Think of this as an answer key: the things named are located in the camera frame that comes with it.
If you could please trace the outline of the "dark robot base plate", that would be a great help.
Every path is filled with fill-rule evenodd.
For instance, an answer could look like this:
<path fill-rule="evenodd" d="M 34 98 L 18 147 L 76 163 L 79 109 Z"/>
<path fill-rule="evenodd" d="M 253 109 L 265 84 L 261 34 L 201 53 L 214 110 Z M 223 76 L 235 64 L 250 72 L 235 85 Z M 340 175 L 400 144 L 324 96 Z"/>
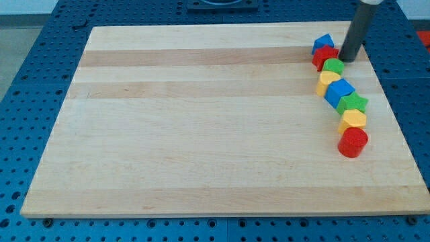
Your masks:
<path fill-rule="evenodd" d="M 187 0 L 186 9 L 188 13 L 201 11 L 257 11 L 258 0 Z"/>

